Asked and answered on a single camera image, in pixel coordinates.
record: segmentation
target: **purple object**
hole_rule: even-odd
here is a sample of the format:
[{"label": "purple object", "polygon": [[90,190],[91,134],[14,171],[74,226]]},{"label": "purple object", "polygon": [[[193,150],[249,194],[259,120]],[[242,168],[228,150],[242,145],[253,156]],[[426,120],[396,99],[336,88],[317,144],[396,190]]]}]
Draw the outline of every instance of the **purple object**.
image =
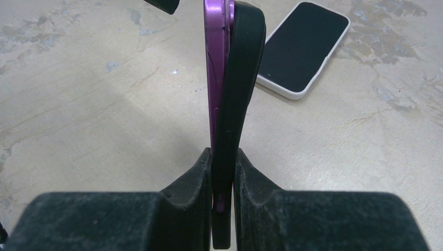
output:
[{"label": "purple object", "polygon": [[209,126],[211,153],[214,153],[225,66],[229,54],[230,31],[234,23],[234,0],[204,0],[204,18]]}]

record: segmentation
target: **white phone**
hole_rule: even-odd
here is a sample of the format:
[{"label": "white phone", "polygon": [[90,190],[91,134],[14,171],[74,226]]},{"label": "white phone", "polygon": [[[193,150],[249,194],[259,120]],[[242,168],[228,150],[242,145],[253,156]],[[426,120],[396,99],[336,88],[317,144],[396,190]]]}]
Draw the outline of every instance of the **white phone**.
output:
[{"label": "white phone", "polygon": [[257,83],[301,99],[346,34],[348,17],[312,2],[301,2],[267,38]]}]

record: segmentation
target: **phone screen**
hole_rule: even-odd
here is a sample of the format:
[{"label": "phone screen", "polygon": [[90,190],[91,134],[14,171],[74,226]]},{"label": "phone screen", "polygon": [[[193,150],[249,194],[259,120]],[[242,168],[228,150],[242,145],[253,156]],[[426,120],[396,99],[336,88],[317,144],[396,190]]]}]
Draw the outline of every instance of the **phone screen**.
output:
[{"label": "phone screen", "polygon": [[292,92],[303,91],[347,26],[340,14],[300,3],[266,43],[259,74]]}]

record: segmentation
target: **white frame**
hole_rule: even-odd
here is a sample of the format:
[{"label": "white frame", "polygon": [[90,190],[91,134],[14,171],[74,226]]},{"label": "white frame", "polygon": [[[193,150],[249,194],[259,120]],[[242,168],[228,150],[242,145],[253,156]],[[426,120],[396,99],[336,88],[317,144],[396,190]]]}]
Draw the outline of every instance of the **white frame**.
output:
[{"label": "white frame", "polygon": [[297,99],[301,99],[303,98],[303,96],[308,92],[309,88],[311,87],[312,83],[317,79],[317,77],[320,75],[320,72],[323,70],[324,66],[326,65],[326,63],[328,62],[329,58],[331,57],[332,53],[335,51],[335,49],[337,48],[337,46],[339,45],[339,43],[342,41],[343,37],[345,36],[346,32],[349,30],[349,27],[351,26],[351,20],[341,14],[338,13],[334,10],[331,10],[329,8],[326,8],[322,5],[319,5],[317,3],[313,3],[311,1],[301,1],[300,3],[298,3],[292,10],[291,12],[289,12],[289,14],[283,19],[283,21],[277,26],[277,28],[275,28],[275,30],[271,33],[271,35],[269,35],[269,37],[266,39],[266,43],[274,36],[274,34],[278,31],[278,29],[280,28],[280,26],[282,26],[282,24],[288,19],[288,17],[295,11],[295,9],[301,4],[301,3],[311,3],[311,4],[315,4],[317,6],[320,6],[324,9],[327,9],[331,12],[334,12],[340,16],[343,16],[347,19],[348,21],[348,25],[346,26],[346,28],[343,30],[343,33],[341,34],[341,36],[339,37],[339,39],[337,40],[337,42],[335,43],[334,47],[332,47],[331,51],[329,52],[328,56],[326,56],[326,58],[324,58],[323,63],[321,64],[320,68],[318,69],[317,73],[314,75],[314,77],[312,77],[311,81],[309,81],[308,85],[306,86],[306,88],[304,90],[302,90],[301,92],[293,92],[291,90],[288,90],[268,79],[266,79],[265,77],[261,76],[260,74],[258,74],[257,76],[257,83],[273,90],[274,92],[288,98],[291,100],[297,100]]}]

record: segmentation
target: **beige surface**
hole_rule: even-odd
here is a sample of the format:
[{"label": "beige surface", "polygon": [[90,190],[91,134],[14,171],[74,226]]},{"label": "beige surface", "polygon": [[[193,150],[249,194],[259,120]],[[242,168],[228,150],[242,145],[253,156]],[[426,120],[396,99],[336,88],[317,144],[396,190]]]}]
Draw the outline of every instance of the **beige surface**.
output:
[{"label": "beige surface", "polygon": [[[0,221],[46,191],[159,190],[209,145],[203,1],[0,2]],[[268,33],[298,1],[249,1]],[[353,24],[312,90],[257,86],[241,147],[286,189],[375,190],[443,249],[443,4],[317,0]]]}]

